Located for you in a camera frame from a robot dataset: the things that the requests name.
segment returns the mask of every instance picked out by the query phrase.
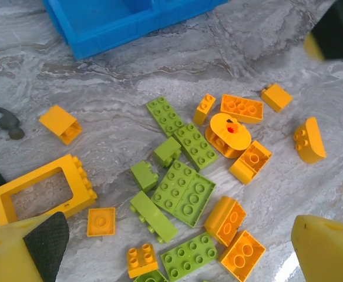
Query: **lime green brick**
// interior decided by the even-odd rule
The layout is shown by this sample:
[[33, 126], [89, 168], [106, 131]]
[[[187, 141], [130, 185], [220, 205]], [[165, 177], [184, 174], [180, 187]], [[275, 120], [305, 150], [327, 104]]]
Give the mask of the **lime green brick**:
[[157, 240], [160, 243], [167, 243], [177, 235], [178, 229], [143, 191], [132, 198], [130, 203], [130, 209], [140, 214], [139, 219], [142, 223], [148, 223], [148, 230], [158, 235]]
[[154, 117], [167, 137], [184, 126], [184, 122], [168, 103], [165, 97], [158, 97], [146, 104], [150, 114]]
[[181, 279], [216, 258], [217, 250], [207, 232], [161, 255], [161, 261], [171, 282]]
[[157, 182], [159, 181], [159, 175], [152, 172], [152, 165], [144, 160], [132, 166], [131, 172], [136, 183], [144, 192], [148, 192], [156, 187]]
[[181, 144], [170, 136], [153, 152], [154, 159], [162, 167], [169, 167], [181, 155]]
[[192, 123], [175, 131], [173, 136], [182, 145], [182, 152], [197, 172], [217, 160], [211, 144]]

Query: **hammer head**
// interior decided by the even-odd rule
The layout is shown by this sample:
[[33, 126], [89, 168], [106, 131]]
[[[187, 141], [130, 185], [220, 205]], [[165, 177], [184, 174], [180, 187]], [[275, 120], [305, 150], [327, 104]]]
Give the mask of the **hammer head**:
[[0, 127], [8, 130], [8, 135], [13, 140], [22, 139], [25, 136], [24, 131], [19, 127], [20, 120], [9, 110], [0, 107], [0, 113], [3, 117], [0, 118]]

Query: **toy building block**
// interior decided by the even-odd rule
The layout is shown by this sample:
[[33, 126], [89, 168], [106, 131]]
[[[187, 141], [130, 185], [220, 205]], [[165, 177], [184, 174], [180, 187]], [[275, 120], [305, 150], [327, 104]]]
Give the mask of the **toy building block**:
[[343, 223], [297, 216], [291, 242], [307, 282], [343, 281]]
[[134, 213], [139, 213], [139, 219], [142, 223], [148, 223], [148, 230], [157, 234], [157, 241], [167, 243], [174, 238], [178, 229], [170, 222], [169, 219], [157, 208], [157, 206], [140, 191], [130, 201], [130, 209]]
[[87, 236], [110, 236], [115, 234], [115, 207], [89, 209]]
[[205, 232], [161, 255], [171, 282], [181, 279], [217, 258], [211, 237]]
[[146, 106], [167, 137], [170, 137], [177, 129], [184, 126], [184, 122], [165, 97], [158, 97], [147, 103]]
[[219, 262], [240, 282], [245, 282], [265, 252], [249, 232], [239, 232], [230, 246], [219, 258]]
[[144, 160], [132, 166], [131, 172], [136, 183], [144, 192], [156, 187], [157, 181], [159, 181], [159, 175], [152, 172], [152, 165]]
[[64, 173], [73, 196], [45, 214], [63, 212], [68, 218], [95, 203], [97, 195], [92, 189], [91, 182], [87, 179], [82, 162], [75, 156], [66, 155], [0, 186], [0, 226], [18, 221], [11, 201], [12, 195], [58, 172]]
[[162, 167], [169, 167], [180, 155], [181, 144], [178, 143], [173, 136], [170, 136], [153, 152], [154, 159]]
[[314, 164], [327, 157], [315, 116], [309, 117], [295, 130], [293, 139], [296, 142], [295, 149], [303, 161]]
[[57, 135], [65, 145], [71, 143], [83, 131], [78, 120], [58, 105], [51, 107], [40, 117], [39, 121]]
[[139, 276], [134, 282], [168, 282], [159, 270], [153, 270]]
[[144, 244], [139, 249], [131, 248], [127, 252], [127, 266], [130, 278], [159, 269], [153, 246]]
[[214, 101], [216, 101], [216, 98], [206, 94], [206, 96], [203, 98], [203, 100], [198, 105], [195, 116], [194, 116], [194, 123], [197, 125], [202, 126], [204, 121], [207, 118], [207, 115], [213, 108]]
[[197, 172], [218, 158], [211, 145], [192, 123], [177, 130], [174, 138], [182, 145], [182, 152]]
[[220, 112], [230, 115], [239, 122], [258, 123], [263, 120], [263, 102], [224, 94]]
[[223, 196], [208, 216], [204, 227], [219, 243], [229, 246], [245, 216], [246, 212], [238, 201]]
[[249, 184], [270, 160], [272, 153], [257, 141], [248, 147], [229, 171], [243, 184]]
[[0, 282], [54, 282], [68, 239], [61, 212], [0, 226]]
[[260, 98], [277, 113], [293, 100], [293, 96], [291, 96], [278, 84], [273, 84], [268, 88], [263, 89], [261, 91]]
[[239, 157], [251, 144], [251, 134], [246, 127], [226, 113], [218, 113], [211, 118], [206, 138], [229, 159]]

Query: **gray marble surface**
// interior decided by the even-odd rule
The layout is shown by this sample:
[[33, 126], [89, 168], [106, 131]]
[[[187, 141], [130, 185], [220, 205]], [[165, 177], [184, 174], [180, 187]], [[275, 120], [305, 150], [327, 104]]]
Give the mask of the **gray marble surface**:
[[[117, 208], [116, 235], [86, 237], [88, 211], [71, 217], [70, 240], [58, 282], [130, 281], [126, 252], [142, 243], [168, 250], [202, 231], [222, 195], [247, 211], [242, 228], [266, 246], [248, 282], [304, 281], [290, 232], [298, 214], [343, 221], [343, 62], [318, 64], [302, 49], [305, 35], [328, 9], [325, 0], [235, 0], [213, 12], [154, 32], [94, 58], [77, 62], [40, 0], [0, 0], [0, 106], [23, 121], [26, 137], [0, 132], [0, 172], [8, 180], [67, 153], [78, 156], [98, 194], [93, 207]], [[179, 229], [159, 244], [129, 209], [139, 188], [129, 167], [146, 159], [165, 140], [144, 104], [164, 95], [185, 122], [205, 93], [260, 99], [260, 90], [279, 83], [293, 102], [281, 113], [265, 107], [264, 120], [248, 126], [273, 158], [248, 186], [228, 172], [220, 156], [202, 174], [217, 183], [197, 228], [175, 218]], [[70, 145], [38, 118], [59, 104], [84, 131]], [[219, 105], [213, 112], [218, 112]], [[292, 133], [316, 116], [327, 159], [307, 165], [294, 149]], [[157, 167], [160, 177], [165, 171]], [[61, 175], [13, 197], [20, 219], [64, 202], [70, 192]], [[217, 262], [180, 281], [234, 281]]]

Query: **blue storage box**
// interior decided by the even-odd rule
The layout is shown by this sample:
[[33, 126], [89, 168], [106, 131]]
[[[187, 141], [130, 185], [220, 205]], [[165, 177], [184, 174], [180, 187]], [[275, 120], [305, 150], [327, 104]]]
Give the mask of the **blue storage box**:
[[107, 51], [228, 0], [43, 0], [76, 59]]

